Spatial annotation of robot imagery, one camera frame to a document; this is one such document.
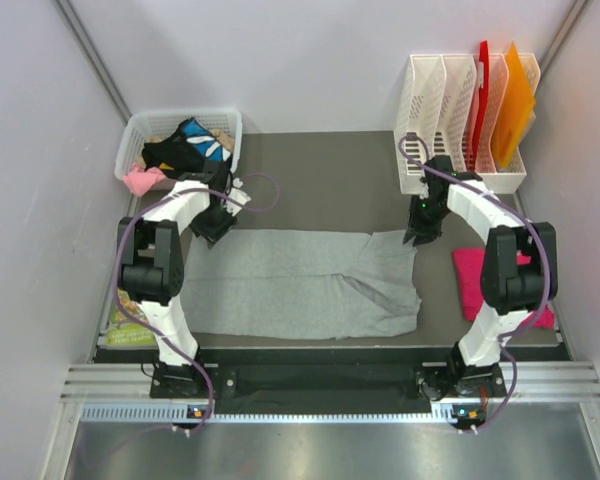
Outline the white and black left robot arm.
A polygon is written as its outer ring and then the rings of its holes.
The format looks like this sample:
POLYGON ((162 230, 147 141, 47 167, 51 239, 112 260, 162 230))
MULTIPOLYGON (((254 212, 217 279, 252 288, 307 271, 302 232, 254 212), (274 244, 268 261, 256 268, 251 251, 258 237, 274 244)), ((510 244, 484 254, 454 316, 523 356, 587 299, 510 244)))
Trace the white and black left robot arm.
POLYGON ((213 247, 235 226, 237 212, 228 206, 232 180, 227 163, 207 160, 200 172, 182 174, 160 201, 138 219, 123 218, 118 228, 117 287, 138 305, 156 338, 159 361, 176 367, 172 384, 189 397, 204 390, 207 374, 192 363, 198 343, 180 301, 181 234, 189 229, 213 247))

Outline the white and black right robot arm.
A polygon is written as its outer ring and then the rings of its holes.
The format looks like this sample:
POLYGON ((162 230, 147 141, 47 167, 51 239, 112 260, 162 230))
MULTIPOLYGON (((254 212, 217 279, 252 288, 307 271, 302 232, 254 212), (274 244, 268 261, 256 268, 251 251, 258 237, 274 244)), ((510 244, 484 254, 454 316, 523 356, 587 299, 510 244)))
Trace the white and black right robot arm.
POLYGON ((479 176, 454 171, 448 156, 413 163, 424 170, 426 188, 424 197, 411 199, 404 241, 419 246, 437 240, 452 213, 484 243, 482 304, 469 332, 454 346, 457 364, 446 372, 449 388, 467 396, 482 385, 481 368, 497 363, 508 339, 535 326, 555 297, 556 231, 504 204, 479 176))

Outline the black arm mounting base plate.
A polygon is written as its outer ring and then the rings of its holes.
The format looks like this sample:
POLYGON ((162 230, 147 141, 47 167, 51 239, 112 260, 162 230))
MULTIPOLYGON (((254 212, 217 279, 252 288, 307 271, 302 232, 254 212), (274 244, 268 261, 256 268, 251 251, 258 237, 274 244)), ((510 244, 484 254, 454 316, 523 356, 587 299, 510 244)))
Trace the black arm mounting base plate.
POLYGON ((377 402, 385 407, 447 396, 478 398, 481 405, 506 393, 505 386, 497 384, 503 375, 498 364, 458 370, 449 348, 204 348, 197 359, 201 371, 154 362, 150 396, 212 396, 214 403, 254 406, 289 404, 293 393, 302 400, 315 393, 320 407, 333 407, 338 400, 350 407, 347 394, 362 394, 367 400, 379 392, 388 396, 377 402))

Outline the grey t shirt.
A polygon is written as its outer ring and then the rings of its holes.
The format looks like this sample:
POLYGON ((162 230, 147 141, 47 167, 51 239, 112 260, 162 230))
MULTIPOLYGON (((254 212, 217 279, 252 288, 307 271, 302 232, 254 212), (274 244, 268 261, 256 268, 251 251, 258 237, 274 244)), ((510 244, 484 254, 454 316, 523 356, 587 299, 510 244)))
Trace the grey t shirt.
POLYGON ((414 331, 416 250, 399 231, 235 230, 194 240, 181 290, 198 333, 327 340, 414 331))

